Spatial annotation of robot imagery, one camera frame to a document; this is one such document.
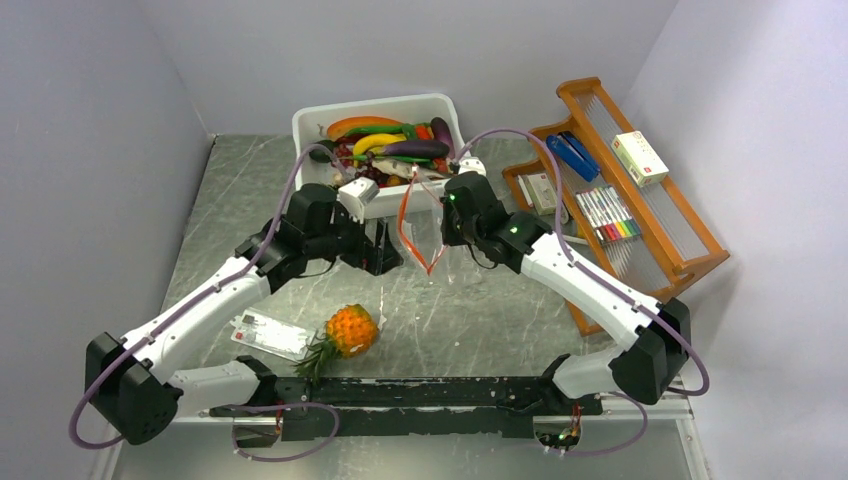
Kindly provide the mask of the clear zip top bag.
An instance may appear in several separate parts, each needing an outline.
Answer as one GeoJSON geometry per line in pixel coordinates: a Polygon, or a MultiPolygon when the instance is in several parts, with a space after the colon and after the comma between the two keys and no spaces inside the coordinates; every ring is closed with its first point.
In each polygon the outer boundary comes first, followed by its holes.
{"type": "Polygon", "coordinates": [[[401,197],[396,228],[401,245],[427,276],[433,275],[447,250],[442,232],[445,220],[444,179],[432,178],[420,167],[401,197]]]}

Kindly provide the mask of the toy pineapple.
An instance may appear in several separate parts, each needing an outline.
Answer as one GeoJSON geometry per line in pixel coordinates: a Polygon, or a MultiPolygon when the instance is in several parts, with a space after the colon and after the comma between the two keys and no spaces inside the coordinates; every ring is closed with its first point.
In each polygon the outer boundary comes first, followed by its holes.
{"type": "Polygon", "coordinates": [[[307,345],[306,356],[294,367],[302,378],[318,384],[327,367],[338,359],[348,359],[367,352],[377,341],[379,323],[361,304],[339,309],[307,345]]]}

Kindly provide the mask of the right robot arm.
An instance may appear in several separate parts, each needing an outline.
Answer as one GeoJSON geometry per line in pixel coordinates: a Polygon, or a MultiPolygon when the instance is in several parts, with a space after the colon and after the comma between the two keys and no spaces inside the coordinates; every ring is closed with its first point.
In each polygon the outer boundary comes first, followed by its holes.
{"type": "Polygon", "coordinates": [[[690,359],[689,308],[662,302],[624,284],[564,244],[540,217],[509,213],[489,181],[475,172],[447,181],[442,197],[442,237],[448,246],[471,246],[550,288],[588,314],[614,340],[613,347],[570,356],[539,391],[542,406],[562,414],[579,397],[620,392],[654,405],[690,359]]]}

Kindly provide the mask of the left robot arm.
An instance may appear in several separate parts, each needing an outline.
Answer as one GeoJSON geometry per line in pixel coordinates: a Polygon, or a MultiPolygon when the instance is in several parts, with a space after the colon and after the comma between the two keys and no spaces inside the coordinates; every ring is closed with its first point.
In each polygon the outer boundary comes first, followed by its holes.
{"type": "Polygon", "coordinates": [[[366,234],[364,212],[378,193],[363,179],[340,189],[309,183],[286,193],[263,228],[191,294],[119,338],[102,333],[88,344],[81,404],[93,406],[132,445],[206,409],[271,411],[277,377],[260,361],[246,356],[215,367],[183,365],[213,330],[302,276],[312,260],[340,259],[371,275],[398,266],[385,225],[375,238],[366,234]]]}

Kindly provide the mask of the small white box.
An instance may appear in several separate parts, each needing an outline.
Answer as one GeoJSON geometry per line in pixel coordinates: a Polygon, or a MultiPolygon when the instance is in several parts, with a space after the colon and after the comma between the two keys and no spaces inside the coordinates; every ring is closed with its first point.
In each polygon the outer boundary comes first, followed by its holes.
{"type": "Polygon", "coordinates": [[[525,176],[533,206],[539,215],[551,215],[556,210],[557,195],[551,181],[545,173],[525,176]]]}

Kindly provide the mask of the toy grey fish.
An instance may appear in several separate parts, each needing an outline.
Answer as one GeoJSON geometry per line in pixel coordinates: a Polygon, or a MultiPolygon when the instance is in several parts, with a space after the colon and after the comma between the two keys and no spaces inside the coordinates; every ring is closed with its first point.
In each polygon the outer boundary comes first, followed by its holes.
{"type": "Polygon", "coordinates": [[[428,179],[447,179],[448,175],[417,166],[413,163],[406,163],[392,158],[375,159],[370,162],[371,166],[378,171],[399,178],[411,180],[416,174],[428,179]]]}

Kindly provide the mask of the toy purple eggplant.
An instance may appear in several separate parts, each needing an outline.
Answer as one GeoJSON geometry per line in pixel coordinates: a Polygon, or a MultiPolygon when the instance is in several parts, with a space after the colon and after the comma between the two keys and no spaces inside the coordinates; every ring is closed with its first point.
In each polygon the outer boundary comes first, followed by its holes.
{"type": "Polygon", "coordinates": [[[387,145],[377,156],[411,157],[418,159],[445,158],[448,147],[438,140],[414,139],[387,145]]]}

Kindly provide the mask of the toy green chili pepper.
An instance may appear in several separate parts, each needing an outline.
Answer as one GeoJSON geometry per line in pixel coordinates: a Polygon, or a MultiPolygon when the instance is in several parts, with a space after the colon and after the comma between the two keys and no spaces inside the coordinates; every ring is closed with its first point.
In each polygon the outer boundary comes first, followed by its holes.
{"type": "Polygon", "coordinates": [[[370,125],[355,127],[343,135],[343,138],[353,139],[362,138],[373,134],[398,134],[406,139],[425,139],[433,138],[432,131],[428,124],[399,124],[399,125],[370,125]]]}

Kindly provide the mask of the white marker pen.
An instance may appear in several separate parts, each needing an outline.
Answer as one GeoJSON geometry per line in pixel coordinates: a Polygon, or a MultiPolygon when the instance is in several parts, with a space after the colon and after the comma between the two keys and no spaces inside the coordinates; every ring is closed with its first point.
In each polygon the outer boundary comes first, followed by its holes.
{"type": "Polygon", "coordinates": [[[589,243],[586,239],[576,237],[576,236],[563,235],[563,239],[570,244],[584,245],[584,246],[589,245],[589,243]]]}

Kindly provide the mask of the toy dark grapes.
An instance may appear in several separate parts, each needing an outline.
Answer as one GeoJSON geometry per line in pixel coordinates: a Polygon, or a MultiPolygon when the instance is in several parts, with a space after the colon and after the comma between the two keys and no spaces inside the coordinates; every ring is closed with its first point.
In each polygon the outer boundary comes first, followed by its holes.
{"type": "Polygon", "coordinates": [[[337,144],[333,151],[339,158],[346,171],[355,179],[368,178],[374,180],[380,188],[398,186],[401,180],[394,175],[382,172],[374,167],[374,157],[369,153],[356,155],[352,151],[352,144],[337,144]]]}

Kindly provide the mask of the blue stapler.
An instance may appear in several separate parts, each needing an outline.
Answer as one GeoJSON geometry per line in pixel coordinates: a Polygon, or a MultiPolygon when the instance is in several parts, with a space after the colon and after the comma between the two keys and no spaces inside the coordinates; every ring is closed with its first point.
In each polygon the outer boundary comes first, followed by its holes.
{"type": "Polygon", "coordinates": [[[592,182],[601,173],[599,163],[571,131],[548,135],[545,139],[549,150],[575,171],[584,181],[592,182]]]}

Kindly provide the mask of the toy yellow banana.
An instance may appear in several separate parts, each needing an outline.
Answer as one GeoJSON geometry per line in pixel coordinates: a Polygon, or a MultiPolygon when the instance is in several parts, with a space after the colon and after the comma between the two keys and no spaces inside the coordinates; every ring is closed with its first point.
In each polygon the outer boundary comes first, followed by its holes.
{"type": "Polygon", "coordinates": [[[378,151],[394,143],[405,141],[406,137],[401,134],[371,134],[357,140],[352,149],[352,158],[365,161],[378,155],[378,151]]]}

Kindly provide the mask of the toy green avocado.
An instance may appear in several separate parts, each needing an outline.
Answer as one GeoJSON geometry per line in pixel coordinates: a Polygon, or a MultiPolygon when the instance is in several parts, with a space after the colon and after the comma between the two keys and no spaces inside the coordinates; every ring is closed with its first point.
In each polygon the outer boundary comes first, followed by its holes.
{"type": "Polygon", "coordinates": [[[317,163],[328,164],[332,162],[329,153],[335,153],[336,143],[332,140],[320,140],[315,142],[315,145],[321,145],[321,149],[313,149],[309,152],[309,157],[317,163]]]}

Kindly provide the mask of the wooden shelf rack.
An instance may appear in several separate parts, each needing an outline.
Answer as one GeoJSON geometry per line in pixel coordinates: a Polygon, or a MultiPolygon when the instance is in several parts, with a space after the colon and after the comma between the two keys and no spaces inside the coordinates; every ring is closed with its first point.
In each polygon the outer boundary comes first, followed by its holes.
{"type": "Polygon", "coordinates": [[[640,187],[627,173],[611,145],[618,134],[630,132],[631,122],[596,77],[570,80],[557,88],[569,116],[532,129],[540,140],[570,132],[600,166],[593,181],[564,167],[563,203],[582,233],[594,261],[624,283],[662,301],[683,293],[726,261],[730,254],[710,232],[671,177],[640,187]],[[580,211],[576,194],[611,186],[633,217],[636,237],[603,241],[592,232],[580,211]]]}

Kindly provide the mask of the toy orange papaya slice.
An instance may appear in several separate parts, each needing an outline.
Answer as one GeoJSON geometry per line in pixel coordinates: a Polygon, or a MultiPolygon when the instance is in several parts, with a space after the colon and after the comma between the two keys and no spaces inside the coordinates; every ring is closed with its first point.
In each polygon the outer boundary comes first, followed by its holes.
{"type": "Polygon", "coordinates": [[[326,129],[326,136],[328,139],[336,141],[340,138],[343,138],[343,135],[349,130],[360,127],[360,126],[370,126],[370,125],[399,125],[403,124],[397,120],[379,117],[379,116],[354,116],[348,117],[335,123],[331,124],[326,129]]]}

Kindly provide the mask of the coloured marker set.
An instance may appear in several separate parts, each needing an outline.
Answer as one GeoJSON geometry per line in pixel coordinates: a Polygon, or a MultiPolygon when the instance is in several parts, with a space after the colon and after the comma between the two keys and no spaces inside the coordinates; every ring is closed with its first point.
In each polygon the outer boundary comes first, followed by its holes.
{"type": "Polygon", "coordinates": [[[582,215],[602,244],[631,240],[641,228],[612,185],[603,185],[574,195],[582,215]]]}

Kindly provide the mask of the flat clear packet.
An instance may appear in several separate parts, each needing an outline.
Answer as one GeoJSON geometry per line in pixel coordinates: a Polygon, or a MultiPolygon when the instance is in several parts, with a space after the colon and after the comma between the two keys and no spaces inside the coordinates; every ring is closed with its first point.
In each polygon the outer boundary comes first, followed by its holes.
{"type": "Polygon", "coordinates": [[[232,341],[291,362],[304,360],[316,337],[315,330],[278,320],[253,308],[234,317],[230,325],[234,328],[232,341]]]}

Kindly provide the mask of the white plastic bin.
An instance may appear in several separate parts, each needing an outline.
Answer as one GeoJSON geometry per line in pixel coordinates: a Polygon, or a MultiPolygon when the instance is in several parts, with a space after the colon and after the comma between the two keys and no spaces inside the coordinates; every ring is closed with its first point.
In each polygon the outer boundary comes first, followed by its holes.
{"type": "Polygon", "coordinates": [[[296,185],[318,183],[335,188],[353,180],[373,180],[378,194],[366,216],[397,213],[400,201],[418,173],[442,188],[464,171],[483,174],[482,164],[466,153],[454,102],[440,93],[306,107],[292,117],[296,151],[313,144],[333,152],[332,163],[313,151],[296,174],[296,185]]]}

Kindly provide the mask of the white red box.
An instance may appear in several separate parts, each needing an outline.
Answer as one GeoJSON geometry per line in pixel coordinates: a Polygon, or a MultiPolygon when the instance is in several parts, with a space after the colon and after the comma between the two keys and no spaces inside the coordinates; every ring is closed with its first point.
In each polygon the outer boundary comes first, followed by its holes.
{"type": "Polygon", "coordinates": [[[638,130],[615,135],[611,149],[639,187],[660,183],[669,173],[664,161],[638,130]]]}

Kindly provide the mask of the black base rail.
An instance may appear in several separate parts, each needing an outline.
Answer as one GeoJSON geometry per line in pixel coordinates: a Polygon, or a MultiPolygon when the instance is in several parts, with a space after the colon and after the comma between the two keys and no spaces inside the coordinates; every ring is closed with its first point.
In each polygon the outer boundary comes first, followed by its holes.
{"type": "Polygon", "coordinates": [[[311,371],[276,376],[262,367],[247,403],[214,417],[277,420],[282,441],[340,437],[499,434],[531,439],[541,420],[599,415],[594,394],[570,398],[540,376],[328,377],[311,371]]]}

